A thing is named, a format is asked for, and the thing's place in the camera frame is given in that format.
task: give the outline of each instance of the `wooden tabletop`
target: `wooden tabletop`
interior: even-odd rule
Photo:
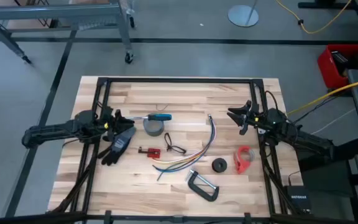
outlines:
[[[80,111],[90,110],[97,79],[82,77],[73,117]],[[278,79],[264,79],[264,84],[265,90],[275,95],[279,109],[285,111]],[[138,154],[138,147],[162,149],[161,160],[179,159],[181,156],[165,150],[163,134],[150,137],[144,132],[142,122],[136,121],[137,132],[118,163],[102,166],[98,161],[88,213],[104,214],[105,210],[111,210],[113,215],[241,217],[249,212],[253,217],[269,217],[256,130],[250,127],[246,135],[241,136],[239,127],[226,115],[229,107],[243,106],[247,100],[250,100],[248,84],[113,83],[109,106],[120,109],[123,116],[145,116],[156,112],[172,114],[173,119],[165,122],[165,132],[170,133],[174,145],[187,149],[188,154],[201,150],[208,142],[211,132],[208,114],[212,115],[217,128],[216,140],[193,168],[219,186],[220,192],[215,202],[208,202],[189,189],[185,177],[190,167],[164,174],[157,181],[160,173],[152,167],[157,164],[145,154]],[[269,95],[267,100],[268,107],[273,107]],[[243,174],[238,175],[233,153],[244,145],[255,152],[255,160]],[[82,146],[73,142],[64,147],[48,209],[55,208],[74,186]],[[108,142],[101,141],[99,151],[108,146]],[[285,143],[276,148],[283,183],[287,183],[288,175],[299,170],[296,153]],[[211,163],[219,157],[227,161],[227,170],[217,174]],[[301,185],[300,173],[293,174],[291,182]],[[272,188],[279,211],[277,191]],[[83,191],[78,208],[82,206],[82,199]]]

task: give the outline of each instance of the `roll of tape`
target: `roll of tape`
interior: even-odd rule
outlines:
[[[149,121],[147,119],[143,120],[143,127],[146,133],[149,136],[159,136],[164,132],[164,122],[163,121]]]

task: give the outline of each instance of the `red toolbox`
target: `red toolbox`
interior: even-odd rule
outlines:
[[[324,82],[327,88],[337,89],[348,84],[347,77],[338,73],[335,66],[332,51],[337,50],[347,59],[358,53],[358,45],[328,45],[326,50],[318,57],[318,67],[320,68]]]

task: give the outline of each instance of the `gray floor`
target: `gray floor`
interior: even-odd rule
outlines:
[[[137,30],[132,37],[230,38],[290,40],[358,40],[358,19],[346,11],[330,28],[318,35],[306,35],[296,20],[274,1],[261,0],[259,23],[244,29],[232,25],[227,10],[250,0],[148,0],[135,2]],[[337,11],[299,10],[296,2],[283,1],[305,19],[313,30],[325,24]],[[15,36],[68,36],[67,32],[27,33]],[[114,37],[116,30],[89,30],[79,37]],[[21,136],[36,124],[52,84],[65,44],[19,43],[34,66],[22,63],[0,43],[0,217],[25,155]],[[155,75],[196,77],[274,77],[280,79],[287,111],[326,93],[316,63],[324,46],[219,45],[219,44],[134,44],[135,60],[124,63],[121,44],[75,44],[58,89],[48,123],[70,119],[76,91],[83,75]],[[349,98],[340,98],[311,114],[302,123],[305,131],[316,131],[353,109]],[[355,112],[318,133],[340,144],[358,137]],[[40,147],[30,173],[17,215],[43,213],[47,207],[61,153],[61,141]],[[314,170],[304,175],[312,189],[348,192],[344,164]],[[316,214],[352,218],[344,197],[313,192]]]

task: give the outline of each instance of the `round metal base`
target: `round metal base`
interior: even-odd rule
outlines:
[[[251,17],[249,18],[249,14],[251,13],[252,8],[249,6],[233,6],[227,16],[234,25],[241,27],[250,27],[255,25],[259,20],[259,15],[256,10],[252,12]]]

